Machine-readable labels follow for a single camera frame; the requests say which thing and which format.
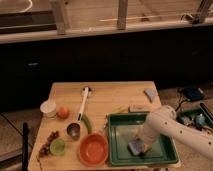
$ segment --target wooden table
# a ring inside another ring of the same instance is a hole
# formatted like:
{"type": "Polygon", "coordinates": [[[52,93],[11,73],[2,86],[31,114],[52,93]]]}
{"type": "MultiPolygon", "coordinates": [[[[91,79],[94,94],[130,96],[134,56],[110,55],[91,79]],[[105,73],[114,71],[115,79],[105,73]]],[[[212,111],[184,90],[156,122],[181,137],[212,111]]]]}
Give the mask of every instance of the wooden table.
{"type": "MultiPolygon", "coordinates": [[[[52,131],[58,130],[60,137],[66,141],[66,153],[64,156],[49,155],[40,160],[42,170],[112,170],[112,169],[137,169],[149,168],[146,166],[112,167],[105,164],[98,168],[85,167],[77,158],[76,150],[79,141],[73,141],[66,133],[66,128],[71,122],[76,122],[79,108],[82,102],[82,89],[89,86],[92,95],[86,102],[85,113],[92,122],[93,131],[100,130],[106,122],[105,116],[114,113],[118,109],[128,108],[130,105],[143,105],[146,110],[153,111],[161,106],[157,95],[151,103],[144,94],[145,88],[156,90],[154,82],[86,82],[86,83],[54,83],[49,99],[55,100],[57,108],[67,106],[70,109],[68,119],[42,118],[36,142],[31,154],[29,171],[40,170],[40,164],[36,159],[40,147],[46,142],[52,131]]],[[[87,129],[81,123],[81,138],[87,134],[87,129]]]]}

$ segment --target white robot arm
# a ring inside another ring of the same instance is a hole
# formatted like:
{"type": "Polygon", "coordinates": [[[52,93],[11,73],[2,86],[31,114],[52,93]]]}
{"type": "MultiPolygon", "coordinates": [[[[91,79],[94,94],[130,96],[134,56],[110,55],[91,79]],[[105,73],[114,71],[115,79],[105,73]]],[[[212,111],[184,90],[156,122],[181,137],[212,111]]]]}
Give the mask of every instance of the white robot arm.
{"type": "Polygon", "coordinates": [[[175,110],[170,106],[162,106],[147,115],[137,135],[145,144],[152,144],[160,134],[164,134],[213,160],[213,136],[179,124],[175,119],[175,110]]]}

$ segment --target gray object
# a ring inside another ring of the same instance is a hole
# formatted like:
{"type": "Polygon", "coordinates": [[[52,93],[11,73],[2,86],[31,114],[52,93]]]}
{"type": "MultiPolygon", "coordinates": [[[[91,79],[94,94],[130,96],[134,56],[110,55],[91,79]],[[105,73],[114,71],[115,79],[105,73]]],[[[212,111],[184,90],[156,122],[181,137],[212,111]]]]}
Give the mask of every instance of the gray object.
{"type": "Polygon", "coordinates": [[[134,139],[128,143],[128,147],[132,154],[137,156],[143,151],[143,141],[140,139],[134,139]]]}
{"type": "Polygon", "coordinates": [[[157,95],[157,92],[155,90],[152,90],[150,88],[145,88],[144,93],[148,97],[149,101],[152,103],[157,95]]]}

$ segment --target orange plate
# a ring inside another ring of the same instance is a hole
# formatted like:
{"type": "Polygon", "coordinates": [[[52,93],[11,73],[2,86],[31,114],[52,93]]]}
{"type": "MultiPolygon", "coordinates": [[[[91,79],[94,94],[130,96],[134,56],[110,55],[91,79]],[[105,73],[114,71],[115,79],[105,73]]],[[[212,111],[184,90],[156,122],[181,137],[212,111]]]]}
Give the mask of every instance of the orange plate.
{"type": "Polygon", "coordinates": [[[108,158],[108,141],[98,133],[84,137],[78,148],[80,161],[86,166],[103,165],[108,158]]]}

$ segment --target orange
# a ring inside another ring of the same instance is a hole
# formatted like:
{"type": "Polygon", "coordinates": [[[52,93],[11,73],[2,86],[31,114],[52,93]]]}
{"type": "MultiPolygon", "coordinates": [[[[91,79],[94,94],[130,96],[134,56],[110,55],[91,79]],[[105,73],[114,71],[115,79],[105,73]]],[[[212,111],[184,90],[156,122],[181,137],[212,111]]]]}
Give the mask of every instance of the orange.
{"type": "Polygon", "coordinates": [[[57,116],[61,119],[66,119],[70,114],[69,108],[65,106],[61,106],[58,109],[57,116]]]}

